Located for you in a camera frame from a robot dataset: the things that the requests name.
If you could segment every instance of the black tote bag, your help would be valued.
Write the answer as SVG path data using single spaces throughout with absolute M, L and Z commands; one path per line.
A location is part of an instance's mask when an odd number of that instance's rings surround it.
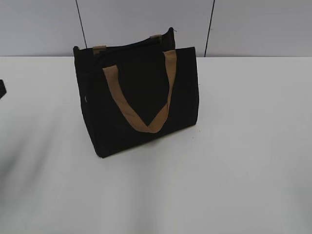
M 173 28 L 121 47 L 74 47 L 83 118 L 99 157 L 196 124 L 195 48 L 175 49 Z

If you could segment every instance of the bag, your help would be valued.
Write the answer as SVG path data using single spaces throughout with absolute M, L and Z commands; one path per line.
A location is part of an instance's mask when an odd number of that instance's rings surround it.
M 82 115 L 99 157 L 196 124 L 195 48 L 164 35 L 118 47 L 74 47 Z

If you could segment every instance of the table surface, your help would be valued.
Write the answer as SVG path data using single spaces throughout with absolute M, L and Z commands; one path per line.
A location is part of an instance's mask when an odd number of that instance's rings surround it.
M 197 125 L 101 159 L 72 57 L 2 57 L 1 233 L 311 234 L 312 58 L 198 58 Z

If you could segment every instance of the bag handle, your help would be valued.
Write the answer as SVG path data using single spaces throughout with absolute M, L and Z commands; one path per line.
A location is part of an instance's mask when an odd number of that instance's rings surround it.
M 132 109 L 132 107 L 127 102 L 125 96 L 122 93 L 121 87 L 118 81 L 118 68 L 117 65 L 105 67 L 103 71 L 106 76 L 106 81 L 113 97 L 113 100 L 119 107 L 123 116 L 126 118 L 128 123 L 137 131 L 144 133 L 157 133 L 161 130 L 162 126 L 165 124 L 169 107 L 171 102 L 172 89 L 174 86 L 176 78 L 176 51 L 169 50 L 163 52 L 165 56 L 165 65 L 169 81 L 169 92 L 167 103 L 164 107 L 158 112 L 153 121 L 147 126 L 140 116 Z

